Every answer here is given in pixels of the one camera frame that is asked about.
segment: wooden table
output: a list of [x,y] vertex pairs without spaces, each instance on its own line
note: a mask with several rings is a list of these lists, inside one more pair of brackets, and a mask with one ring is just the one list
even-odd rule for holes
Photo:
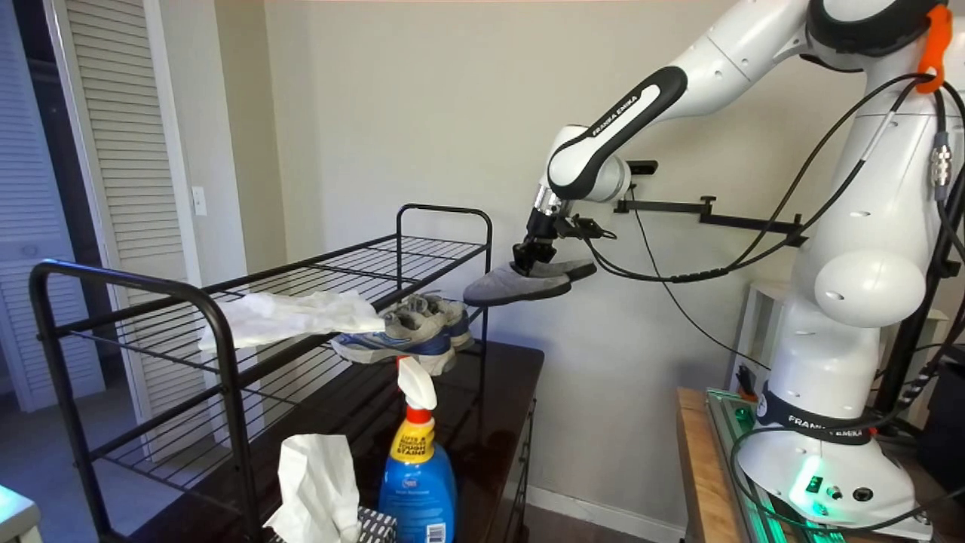
[[[447,446],[457,486],[457,543],[508,539],[522,516],[513,516],[513,481],[524,489],[529,428],[535,412],[540,351],[489,344],[478,356],[457,356],[456,369],[438,379],[438,439]],[[392,433],[405,415],[392,366],[354,366],[314,399],[300,400],[269,437],[250,446],[262,516],[277,508],[277,449],[287,433],[354,433],[356,481],[366,508],[376,508],[380,474]],[[233,469],[222,468],[202,481],[204,496],[234,491]],[[131,539],[248,539],[237,516],[194,496],[178,498]]]
[[[683,469],[686,496],[686,543],[745,543],[741,502],[731,486],[727,457],[719,443],[716,423],[708,415],[706,392],[678,389],[678,449]],[[929,505],[941,489],[934,479],[911,468],[917,498]],[[934,543],[961,543],[965,539],[965,508],[944,502],[939,511],[929,511],[934,523]],[[846,543],[887,543],[892,536],[861,535],[846,536]]]

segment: floor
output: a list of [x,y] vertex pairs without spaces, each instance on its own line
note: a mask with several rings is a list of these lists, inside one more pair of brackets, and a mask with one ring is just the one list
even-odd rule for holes
[[[80,400],[88,437],[97,443],[134,423],[123,387]],[[69,461],[69,443],[61,425],[61,410],[20,412],[13,399],[0,399],[0,486],[28,496],[42,512],[46,543],[93,543],[93,525],[80,496],[80,481]],[[146,481],[131,469],[103,465],[103,496],[116,527],[134,531],[159,508],[178,498],[165,486]],[[575,523],[550,511],[529,508],[529,531],[516,543],[642,543],[635,536]]]

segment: metal rack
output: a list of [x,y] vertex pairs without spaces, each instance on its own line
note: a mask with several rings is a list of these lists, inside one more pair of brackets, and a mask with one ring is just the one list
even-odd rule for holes
[[[405,232],[405,218],[413,211],[475,218],[478,240],[410,236]],[[331,336],[300,336],[245,351],[233,346],[233,328],[220,300],[248,293],[304,296],[318,288],[356,288],[382,310],[473,260],[483,260],[485,271],[492,268],[492,219],[483,211],[405,204],[396,213],[392,236],[202,288],[78,263],[39,263],[29,274],[29,298],[97,531],[103,536],[119,536],[97,469],[104,461],[200,498],[245,523],[245,535],[256,536],[266,519],[262,496],[269,491],[266,486],[274,486],[274,476],[269,476],[266,465],[254,461],[250,449],[274,432],[284,433],[287,415],[308,399],[343,394],[373,408],[380,403],[380,394],[392,392],[390,371],[373,371],[380,373],[373,377],[360,366],[342,361],[327,344]],[[128,293],[128,298],[142,300],[116,314],[63,323],[47,296],[52,279],[98,284],[116,296]],[[469,321],[475,316],[483,321],[478,356],[485,359],[489,314],[469,314]],[[213,342],[213,351],[200,346],[202,336]],[[91,443],[78,400],[72,400],[65,371],[69,342],[116,346],[128,361],[139,361],[142,369],[195,373],[202,387],[195,394],[168,400],[159,412],[139,419],[134,428]],[[360,410],[354,419],[331,425],[342,433],[350,433],[350,439],[360,439],[366,433],[366,423],[360,425],[363,415],[366,412]]]

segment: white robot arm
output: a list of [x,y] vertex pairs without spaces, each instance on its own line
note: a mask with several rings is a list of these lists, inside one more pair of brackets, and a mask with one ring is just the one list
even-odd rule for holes
[[[642,125],[716,111],[787,57],[866,73],[867,89],[924,67],[941,75],[941,62],[924,62],[934,24],[949,24],[944,0],[740,0],[599,120],[558,132],[516,268],[552,260],[571,200],[615,200],[627,186],[630,171],[615,150]],[[911,83],[887,87],[854,120],[832,180],[844,195],[811,230],[777,321],[760,408],[760,425],[777,432],[755,433],[740,453],[740,468],[760,489],[821,525],[879,525],[914,511],[907,474],[885,457],[867,432],[855,432],[879,359],[879,326],[924,305],[939,232],[929,184],[939,116],[932,93],[905,95]],[[917,516],[887,531],[932,535]]]

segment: cleaning spray bottle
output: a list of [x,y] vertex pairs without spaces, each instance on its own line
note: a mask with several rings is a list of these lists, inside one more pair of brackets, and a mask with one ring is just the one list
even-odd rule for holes
[[399,543],[456,539],[456,476],[443,446],[435,443],[435,383],[413,359],[399,359],[405,423],[396,432],[380,511],[399,519]]

